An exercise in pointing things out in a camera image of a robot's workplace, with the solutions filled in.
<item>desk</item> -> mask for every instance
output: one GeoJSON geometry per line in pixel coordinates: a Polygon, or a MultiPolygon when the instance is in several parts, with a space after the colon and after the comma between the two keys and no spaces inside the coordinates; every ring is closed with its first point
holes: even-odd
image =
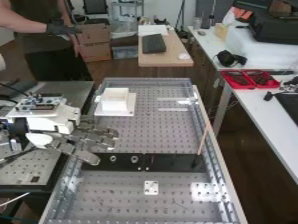
{"type": "Polygon", "coordinates": [[[140,67],[192,67],[193,59],[180,60],[181,53],[188,51],[173,30],[169,31],[169,36],[164,36],[167,52],[159,54],[143,53],[143,37],[139,37],[139,66],[140,67]]]}
{"type": "MultiPolygon", "coordinates": [[[[278,81],[288,81],[293,77],[293,75],[274,76],[278,81]]],[[[227,105],[233,93],[294,181],[298,184],[298,126],[292,120],[276,97],[273,97],[269,102],[264,100],[268,91],[273,93],[281,92],[278,89],[236,90],[232,89],[231,85],[225,82],[213,129],[216,134],[219,134],[225,116],[227,105]]]]}
{"type": "MultiPolygon", "coordinates": [[[[221,65],[216,55],[224,51],[228,50],[233,53],[233,51],[229,49],[229,47],[227,46],[225,42],[215,35],[215,27],[212,27],[208,30],[204,30],[204,32],[207,33],[205,36],[200,36],[197,34],[197,32],[193,30],[193,27],[189,26],[189,42],[191,42],[191,37],[193,36],[199,45],[203,48],[203,51],[205,53],[205,55],[208,56],[208,59],[211,60],[215,69],[217,71],[216,73],[216,79],[221,79],[221,75],[220,72],[223,70],[227,69],[236,69],[236,70],[250,70],[250,69],[262,69],[266,71],[278,71],[278,70],[289,70],[289,66],[282,66],[282,65],[274,65],[274,64],[250,64],[249,63],[249,58],[248,58],[248,63],[245,66],[243,66],[241,64],[237,64],[233,68],[227,68],[225,66],[221,65]]],[[[216,96],[217,96],[217,92],[216,90],[212,93],[212,98],[211,101],[208,103],[209,106],[209,110],[208,110],[208,114],[211,116],[212,114],[212,108],[215,107],[215,101],[216,101],[216,96]]]]}

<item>black glove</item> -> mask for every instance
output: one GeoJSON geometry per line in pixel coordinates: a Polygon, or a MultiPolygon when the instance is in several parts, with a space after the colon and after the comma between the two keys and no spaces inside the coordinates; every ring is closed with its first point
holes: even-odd
{"type": "Polygon", "coordinates": [[[66,25],[58,25],[58,24],[50,23],[47,25],[46,33],[52,35],[78,34],[78,33],[82,33],[82,30],[76,27],[68,27],[66,25]]]}

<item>wall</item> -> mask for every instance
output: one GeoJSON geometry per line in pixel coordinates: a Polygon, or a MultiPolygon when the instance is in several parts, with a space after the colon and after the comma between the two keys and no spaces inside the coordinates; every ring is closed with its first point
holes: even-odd
{"type": "Polygon", "coordinates": [[[14,32],[0,27],[0,46],[14,40],[14,32]]]}
{"type": "MultiPolygon", "coordinates": [[[[108,6],[116,0],[107,0],[108,6]]],[[[83,0],[72,0],[75,11],[84,13],[83,0]]],[[[153,18],[157,15],[159,19],[167,18],[171,25],[176,25],[179,18],[183,0],[145,0],[145,16],[153,18]]],[[[185,28],[192,25],[196,14],[196,0],[185,1],[185,28]]]]}

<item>transparent acrylic enclosure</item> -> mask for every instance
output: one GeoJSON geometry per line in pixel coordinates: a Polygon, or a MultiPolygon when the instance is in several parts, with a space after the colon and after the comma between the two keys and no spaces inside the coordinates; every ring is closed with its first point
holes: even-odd
{"type": "MultiPolygon", "coordinates": [[[[108,87],[129,87],[137,94],[135,117],[96,118],[99,126],[120,133],[111,154],[196,158],[207,124],[189,79],[111,78],[100,94],[108,87]]],[[[94,151],[107,153],[100,148],[94,151]]],[[[43,223],[239,223],[209,135],[200,157],[199,172],[151,172],[151,164],[133,172],[84,170],[82,162],[70,159],[43,223]],[[145,181],[159,182],[157,195],[145,194],[145,181]]]]}

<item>red object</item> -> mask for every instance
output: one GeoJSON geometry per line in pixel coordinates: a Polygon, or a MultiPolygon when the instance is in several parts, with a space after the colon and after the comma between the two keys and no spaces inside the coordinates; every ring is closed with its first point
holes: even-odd
{"type": "Polygon", "coordinates": [[[244,72],[237,70],[227,70],[221,72],[221,75],[227,82],[231,84],[233,89],[254,89],[256,83],[249,78],[248,75],[244,75],[244,72]]]}
{"type": "Polygon", "coordinates": [[[256,87],[260,89],[280,88],[280,82],[265,71],[248,70],[244,71],[244,75],[253,81],[256,87]]]}

